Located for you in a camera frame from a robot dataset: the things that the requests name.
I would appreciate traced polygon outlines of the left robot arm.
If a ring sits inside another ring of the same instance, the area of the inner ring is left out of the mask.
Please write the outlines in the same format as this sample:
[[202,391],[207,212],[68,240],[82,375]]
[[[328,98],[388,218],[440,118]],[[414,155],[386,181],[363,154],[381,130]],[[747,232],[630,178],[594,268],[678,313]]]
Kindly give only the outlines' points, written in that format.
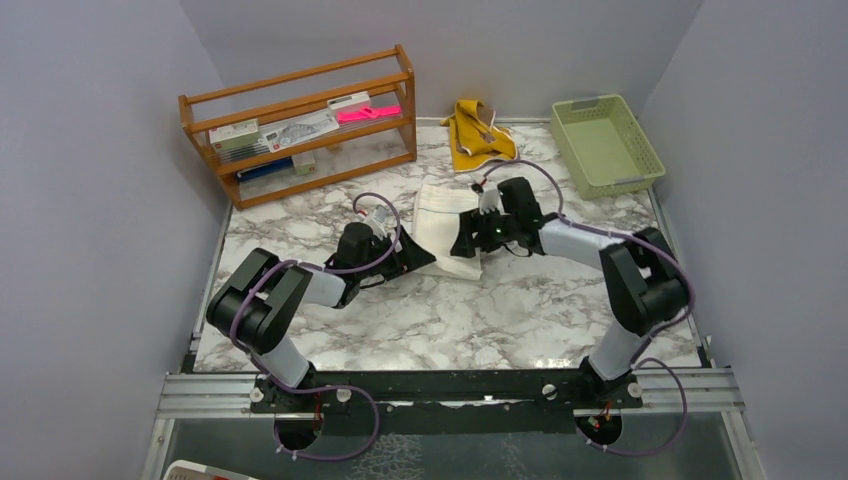
[[288,334],[299,307],[341,309],[366,287],[365,280],[377,277],[381,285],[435,262],[405,229],[380,235],[365,222],[353,222],[322,267],[254,249],[212,297],[205,320],[258,364],[285,407],[302,410],[318,387],[314,365]]

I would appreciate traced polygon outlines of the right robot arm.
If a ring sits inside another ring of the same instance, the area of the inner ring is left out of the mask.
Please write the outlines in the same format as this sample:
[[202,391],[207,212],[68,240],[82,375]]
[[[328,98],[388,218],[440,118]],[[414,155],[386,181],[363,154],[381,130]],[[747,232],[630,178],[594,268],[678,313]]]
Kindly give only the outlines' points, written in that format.
[[529,181],[474,183],[476,208],[459,215],[450,253],[473,258],[517,246],[529,256],[565,258],[601,272],[613,314],[602,339],[584,357],[570,394],[592,407],[612,399],[655,336],[691,310],[694,294],[656,228],[603,230],[543,213]]

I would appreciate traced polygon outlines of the white towel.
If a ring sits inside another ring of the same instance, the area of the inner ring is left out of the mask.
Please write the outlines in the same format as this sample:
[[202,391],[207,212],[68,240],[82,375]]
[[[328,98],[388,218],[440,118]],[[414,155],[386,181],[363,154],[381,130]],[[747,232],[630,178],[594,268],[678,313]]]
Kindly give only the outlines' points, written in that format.
[[452,190],[423,185],[418,191],[412,221],[412,238],[436,261],[417,270],[421,275],[478,281],[482,275],[479,258],[453,257],[450,250],[460,230],[459,215],[478,207],[471,190]]

